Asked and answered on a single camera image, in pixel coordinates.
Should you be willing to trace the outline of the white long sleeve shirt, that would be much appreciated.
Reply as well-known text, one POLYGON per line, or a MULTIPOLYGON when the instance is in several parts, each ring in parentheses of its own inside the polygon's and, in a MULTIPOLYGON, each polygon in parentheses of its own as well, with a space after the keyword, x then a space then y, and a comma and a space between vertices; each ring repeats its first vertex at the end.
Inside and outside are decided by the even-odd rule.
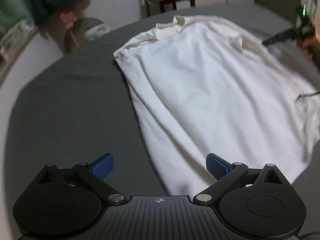
POLYGON ((170 194, 212 185, 206 157, 276 164, 294 182, 319 141, 305 66, 217 16, 175 16, 114 52, 151 160, 170 194))

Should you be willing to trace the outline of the dark grey bed sheet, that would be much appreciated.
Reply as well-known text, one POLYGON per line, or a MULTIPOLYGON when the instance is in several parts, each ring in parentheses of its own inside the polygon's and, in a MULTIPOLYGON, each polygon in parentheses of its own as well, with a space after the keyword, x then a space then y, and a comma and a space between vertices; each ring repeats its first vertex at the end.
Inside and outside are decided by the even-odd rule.
POLYGON ((13 236, 14 203, 46 164, 69 168, 112 153, 107 182, 126 196, 168 194, 150 159, 124 74, 113 53, 175 11, 112 31, 66 55, 19 92, 4 146, 4 195, 13 236))

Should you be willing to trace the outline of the woven grey waste basket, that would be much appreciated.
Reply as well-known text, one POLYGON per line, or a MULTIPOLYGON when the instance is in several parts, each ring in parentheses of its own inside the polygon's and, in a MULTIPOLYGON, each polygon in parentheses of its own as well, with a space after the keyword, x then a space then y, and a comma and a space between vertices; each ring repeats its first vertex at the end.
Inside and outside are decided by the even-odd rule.
POLYGON ((65 50, 70 53, 74 49, 111 31, 111 25, 98 18, 86 17, 78 19, 74 22, 73 27, 66 31, 63 39, 65 50))

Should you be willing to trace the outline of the pink hanging cloth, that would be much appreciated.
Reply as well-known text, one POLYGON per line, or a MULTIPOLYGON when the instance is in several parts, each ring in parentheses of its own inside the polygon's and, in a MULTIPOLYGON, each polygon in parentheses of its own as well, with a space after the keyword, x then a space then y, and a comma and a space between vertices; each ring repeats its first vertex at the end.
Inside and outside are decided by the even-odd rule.
POLYGON ((77 20, 74 12, 74 5, 68 5, 60 11, 60 20, 66 29, 71 29, 73 27, 74 22, 77 20))

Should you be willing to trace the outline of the green curtain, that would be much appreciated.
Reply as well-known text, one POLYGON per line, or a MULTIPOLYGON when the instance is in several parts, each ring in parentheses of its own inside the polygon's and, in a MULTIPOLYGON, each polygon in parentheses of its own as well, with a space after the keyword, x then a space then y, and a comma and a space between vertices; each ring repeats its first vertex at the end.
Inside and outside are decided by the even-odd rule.
POLYGON ((33 24, 30 0, 1 0, 1 36, 20 20, 33 24))

